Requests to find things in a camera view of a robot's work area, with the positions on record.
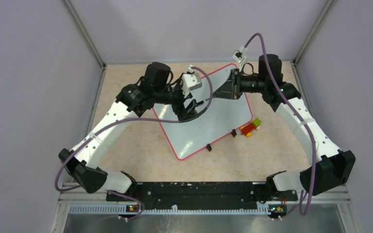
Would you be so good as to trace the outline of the pink framed whiteboard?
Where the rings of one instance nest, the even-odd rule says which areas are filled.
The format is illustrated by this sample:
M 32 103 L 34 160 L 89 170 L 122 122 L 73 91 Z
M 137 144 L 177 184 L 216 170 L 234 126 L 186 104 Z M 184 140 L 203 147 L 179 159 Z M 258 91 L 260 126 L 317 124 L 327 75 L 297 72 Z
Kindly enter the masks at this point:
M 160 125 L 178 160 L 205 149 L 253 120 L 245 94 L 238 100 L 214 98 L 204 114 L 186 123 L 174 123 L 178 118 L 170 105 L 156 104 L 153 112 L 158 119 L 170 121 Z

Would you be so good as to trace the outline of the black marker cap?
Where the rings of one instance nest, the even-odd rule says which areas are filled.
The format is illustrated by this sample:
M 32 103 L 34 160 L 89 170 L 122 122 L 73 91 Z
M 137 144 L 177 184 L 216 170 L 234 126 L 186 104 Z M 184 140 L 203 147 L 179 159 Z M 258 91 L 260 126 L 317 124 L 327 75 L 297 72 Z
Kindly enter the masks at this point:
M 204 100 L 202 100 L 202 101 L 200 101 L 200 102 L 197 102 L 196 106 L 198 107 L 198 106 L 201 106 L 201 105 L 203 105 L 203 104 L 204 104 Z

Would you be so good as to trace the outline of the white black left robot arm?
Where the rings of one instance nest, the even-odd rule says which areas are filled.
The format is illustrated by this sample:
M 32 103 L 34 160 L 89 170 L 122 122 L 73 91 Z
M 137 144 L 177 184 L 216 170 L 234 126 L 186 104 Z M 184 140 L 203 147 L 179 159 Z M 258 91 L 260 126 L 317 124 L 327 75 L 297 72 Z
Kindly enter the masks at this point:
M 190 65 L 188 71 L 175 80 L 168 65 L 160 62 L 147 65 L 137 82 L 122 88 L 105 116 L 87 136 L 73 148 L 59 152 L 60 171 L 65 170 L 77 182 L 75 188 L 82 188 L 89 194 L 113 190 L 122 199 L 132 200 L 136 196 L 133 177 L 124 171 L 107 172 L 100 168 L 100 161 L 133 122 L 181 124 L 199 118 L 203 112 L 196 111 L 195 100 L 185 106 L 185 101 L 192 98 L 191 90 L 202 86 L 197 71 L 202 70 Z M 143 114 L 156 104 L 172 106 L 177 120 L 144 118 Z

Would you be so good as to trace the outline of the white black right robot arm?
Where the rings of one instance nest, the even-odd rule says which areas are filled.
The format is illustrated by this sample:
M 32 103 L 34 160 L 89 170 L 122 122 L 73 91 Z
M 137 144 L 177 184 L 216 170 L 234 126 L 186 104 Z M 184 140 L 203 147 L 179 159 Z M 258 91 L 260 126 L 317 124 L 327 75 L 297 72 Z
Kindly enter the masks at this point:
M 282 171 L 267 177 L 265 193 L 280 199 L 287 190 L 305 190 L 313 196 L 346 184 L 356 157 L 333 143 L 309 113 L 297 88 L 283 80 L 282 61 L 275 54 L 260 56 L 258 72 L 247 75 L 235 68 L 213 94 L 238 100 L 244 93 L 259 93 L 263 101 L 289 126 L 308 156 L 311 166 L 303 171 Z

